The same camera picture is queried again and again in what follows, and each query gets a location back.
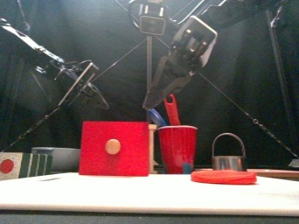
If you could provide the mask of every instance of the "metal cookie cutter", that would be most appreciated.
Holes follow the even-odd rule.
[[[241,154],[243,156],[213,156],[213,148],[216,140],[223,136],[231,136],[237,139],[240,147],[241,147]],[[235,170],[237,172],[244,172],[247,170],[245,167],[245,147],[240,140],[240,138],[231,134],[223,133],[216,136],[213,143],[212,143],[212,170]]]

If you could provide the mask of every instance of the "wooden knob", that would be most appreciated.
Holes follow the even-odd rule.
[[[105,144],[106,153],[116,155],[120,151],[120,142],[116,139],[109,139]]]

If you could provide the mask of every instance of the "red plastic cup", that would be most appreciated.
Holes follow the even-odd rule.
[[[187,125],[164,126],[157,131],[164,173],[192,173],[197,128]]]

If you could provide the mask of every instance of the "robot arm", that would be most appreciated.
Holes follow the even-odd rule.
[[[189,16],[172,39],[169,55],[164,56],[144,98],[144,109],[152,109],[163,99],[177,93],[209,59],[217,30],[275,8],[287,0],[223,0],[204,12]]]
[[[108,109],[108,103],[97,88],[89,83],[98,68],[90,62],[84,67],[68,67],[64,60],[0,19],[0,47],[4,52],[14,53],[36,68],[36,70],[57,81],[65,95],[58,106],[69,106],[76,99],[100,109]]]

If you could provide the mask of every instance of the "red circle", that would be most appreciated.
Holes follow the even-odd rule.
[[[0,164],[0,172],[9,173],[14,168],[14,161],[10,159],[5,159]]]

